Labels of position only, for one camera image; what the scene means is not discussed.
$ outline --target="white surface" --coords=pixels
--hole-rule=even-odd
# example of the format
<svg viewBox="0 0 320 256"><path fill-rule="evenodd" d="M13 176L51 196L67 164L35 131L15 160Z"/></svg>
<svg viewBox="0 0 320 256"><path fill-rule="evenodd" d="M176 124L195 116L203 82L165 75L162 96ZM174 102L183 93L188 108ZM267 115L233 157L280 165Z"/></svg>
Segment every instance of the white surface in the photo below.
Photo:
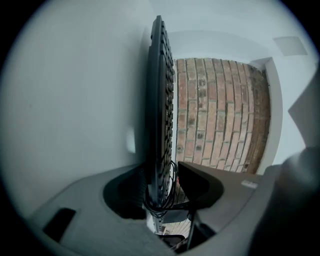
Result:
<svg viewBox="0 0 320 256"><path fill-rule="evenodd" d="M257 68L263 68L268 61L274 63L275 70L268 74L274 116L259 174L264 173L266 166L282 163L304 148L288 109L311 80L319 55L308 34L282 3L275 0L149 1L166 24L174 58L235 60ZM308 55L283 56L274 41L279 37L299 37Z"/></svg>
<svg viewBox="0 0 320 256"><path fill-rule="evenodd" d="M50 1L19 35L1 80L0 160L23 217L80 178L144 161L154 19L143 0Z"/></svg>

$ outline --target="gray wall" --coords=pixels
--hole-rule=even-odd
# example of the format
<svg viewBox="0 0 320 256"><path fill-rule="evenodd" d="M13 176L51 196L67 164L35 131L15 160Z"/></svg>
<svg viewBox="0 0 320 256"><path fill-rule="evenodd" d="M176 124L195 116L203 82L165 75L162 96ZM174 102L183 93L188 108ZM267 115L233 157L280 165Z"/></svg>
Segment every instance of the gray wall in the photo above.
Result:
<svg viewBox="0 0 320 256"><path fill-rule="evenodd" d="M2 178L23 217L70 183L144 160L148 1L50 1L1 78Z"/></svg>

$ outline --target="brick wall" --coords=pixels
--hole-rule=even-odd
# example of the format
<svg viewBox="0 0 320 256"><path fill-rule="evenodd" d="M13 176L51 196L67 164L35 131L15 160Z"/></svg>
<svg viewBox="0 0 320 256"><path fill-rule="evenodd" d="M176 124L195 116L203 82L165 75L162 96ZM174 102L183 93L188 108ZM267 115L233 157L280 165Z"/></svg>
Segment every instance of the brick wall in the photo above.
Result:
<svg viewBox="0 0 320 256"><path fill-rule="evenodd" d="M269 134L266 74L235 61L178 59L176 161L256 173Z"/></svg>

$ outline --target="black slot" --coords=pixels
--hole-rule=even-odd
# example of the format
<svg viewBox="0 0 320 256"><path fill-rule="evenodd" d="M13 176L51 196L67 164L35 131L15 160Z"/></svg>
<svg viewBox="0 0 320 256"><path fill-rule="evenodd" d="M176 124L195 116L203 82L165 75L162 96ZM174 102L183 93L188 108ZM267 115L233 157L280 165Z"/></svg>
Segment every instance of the black slot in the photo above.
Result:
<svg viewBox="0 0 320 256"><path fill-rule="evenodd" d="M68 208L60 209L44 227L43 232L51 239L59 242L75 214L75 210Z"/></svg>

